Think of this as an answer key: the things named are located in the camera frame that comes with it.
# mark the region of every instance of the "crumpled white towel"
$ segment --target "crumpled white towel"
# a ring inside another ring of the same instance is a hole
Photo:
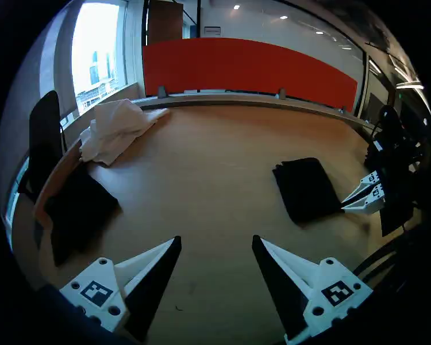
[[[84,162],[93,160],[106,165],[111,165],[135,138],[170,112],[165,108],[144,113],[128,99],[99,104],[93,111],[94,119],[80,134],[81,159]]]

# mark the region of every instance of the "black cloth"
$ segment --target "black cloth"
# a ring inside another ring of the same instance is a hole
[[[89,176],[86,165],[77,167],[45,210],[53,221],[51,244],[56,266],[73,250],[83,251],[104,227],[118,206],[118,200]]]
[[[305,223],[343,212],[332,183],[316,158],[282,162],[273,174],[293,222]]]

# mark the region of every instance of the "chair backrest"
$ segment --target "chair backrest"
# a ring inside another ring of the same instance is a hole
[[[59,98],[52,90],[38,101],[29,117],[29,167],[19,192],[35,202],[62,155]]]

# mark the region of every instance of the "red partition panel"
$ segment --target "red partition panel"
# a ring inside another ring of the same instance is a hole
[[[249,40],[204,38],[161,42],[143,49],[145,91],[196,89],[277,93],[353,109],[357,82],[311,56]]]

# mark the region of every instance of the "skyscraper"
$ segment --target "skyscraper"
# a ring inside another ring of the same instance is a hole
[[[110,72],[110,55],[107,53],[107,78],[111,78],[111,72]]]
[[[91,85],[99,82],[99,72],[97,70],[97,65],[90,67]]]

